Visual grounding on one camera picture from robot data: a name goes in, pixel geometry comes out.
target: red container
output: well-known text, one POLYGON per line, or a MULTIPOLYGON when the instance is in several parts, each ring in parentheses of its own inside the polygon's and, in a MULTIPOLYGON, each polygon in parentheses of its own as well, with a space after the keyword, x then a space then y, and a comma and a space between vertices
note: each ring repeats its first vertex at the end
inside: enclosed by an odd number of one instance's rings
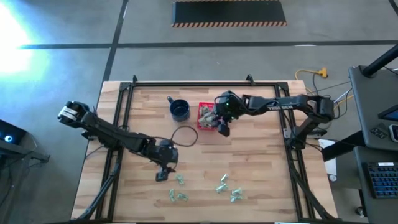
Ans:
POLYGON ((207 106, 209 109, 213 109, 214 107, 214 103, 204 103, 204 102, 199 102, 199 107, 198 107, 198 119, 197 119, 197 128, 200 130, 208 130, 208 131, 212 131, 212 130, 216 130, 217 127, 211 127, 211 128, 207 128, 207 127, 202 127, 200 126, 199 123, 199 119, 200 119, 200 110, 202 107, 207 106))

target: wooden table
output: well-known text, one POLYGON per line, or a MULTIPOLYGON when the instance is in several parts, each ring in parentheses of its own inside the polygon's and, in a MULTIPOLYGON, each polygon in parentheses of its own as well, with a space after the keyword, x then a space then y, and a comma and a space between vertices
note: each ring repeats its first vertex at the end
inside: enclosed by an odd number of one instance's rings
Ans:
MULTIPOLYGON (((288 81, 290 94, 305 93, 302 81, 288 81)), ((105 82, 98 103, 98 116, 112 123, 120 82, 105 82)), ((136 87, 130 110, 131 131, 169 138, 180 125, 196 127, 198 104, 212 102, 225 87, 136 87), (191 106, 190 120, 172 121, 166 96, 183 98, 191 106)), ((269 87, 233 87, 237 95, 275 97, 269 87)), ((300 124, 306 116, 295 111, 300 124)), ((297 221, 289 179, 289 170, 276 111, 262 116, 242 116, 230 125, 226 138, 216 131, 200 131, 192 147, 179 147, 177 174, 180 186, 171 174, 166 182, 155 182, 158 167, 147 159, 124 152, 114 222, 273 222, 297 221), (230 189, 243 190, 243 200, 230 202, 231 192, 216 193, 224 174, 230 189), (189 196, 189 201, 171 202, 169 190, 189 196)), ((188 144, 195 135, 181 129, 174 141, 188 144)), ((90 142, 87 153, 98 142, 90 142)), ((303 150, 310 188, 320 203, 336 216, 322 155, 314 148, 303 150)), ((98 193, 103 175, 106 150, 92 154, 84 163, 72 218, 78 217, 98 193)), ((300 194, 303 208, 305 201, 300 194)), ((104 216, 108 203, 104 206, 104 216)))

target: concrete floor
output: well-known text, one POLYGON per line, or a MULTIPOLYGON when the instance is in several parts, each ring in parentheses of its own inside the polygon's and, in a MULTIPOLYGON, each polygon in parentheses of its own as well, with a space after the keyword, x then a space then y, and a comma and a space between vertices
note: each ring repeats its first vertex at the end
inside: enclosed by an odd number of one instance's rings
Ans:
MULTIPOLYGON (((398 17, 382 0, 281 0, 287 27, 172 29, 173 0, 130 0, 120 43, 209 41, 396 40, 398 17)), ((122 0, 0 1, 0 119, 32 133, 50 162, 26 176, 10 223, 61 222, 70 218, 87 141, 81 130, 60 124, 63 104, 95 105, 109 49, 15 50, 20 44, 109 44, 122 0)), ((348 68, 366 65, 391 45, 323 47, 216 47, 118 49, 110 80, 289 80, 298 69, 328 69, 319 89, 348 81, 348 68)), ((390 67, 398 67, 394 61, 390 67)), ((311 75, 301 75, 310 88, 311 75)), ((349 84, 322 92, 336 98, 349 84)), ((354 100, 334 121, 327 138, 342 139, 359 129, 354 100)), ((338 167, 352 159, 347 155, 338 167)), ((332 185, 340 218, 354 214, 356 191, 332 185)))

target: floor mat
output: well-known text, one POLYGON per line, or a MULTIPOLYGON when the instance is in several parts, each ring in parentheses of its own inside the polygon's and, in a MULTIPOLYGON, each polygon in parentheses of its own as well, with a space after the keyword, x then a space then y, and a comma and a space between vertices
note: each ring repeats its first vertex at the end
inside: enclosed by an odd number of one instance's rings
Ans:
POLYGON ((182 0, 173 3, 172 27, 286 26, 282 4, 276 0, 182 0))

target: dark blue cup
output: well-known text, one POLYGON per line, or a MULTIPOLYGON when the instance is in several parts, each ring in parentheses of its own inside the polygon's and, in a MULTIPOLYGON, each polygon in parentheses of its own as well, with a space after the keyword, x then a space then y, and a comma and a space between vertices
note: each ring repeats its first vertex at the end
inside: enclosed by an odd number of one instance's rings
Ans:
POLYGON ((186 121, 191 115, 189 110, 189 104, 185 100, 173 100, 171 96, 167 97, 170 102, 170 113, 172 114, 173 120, 177 122, 186 121))

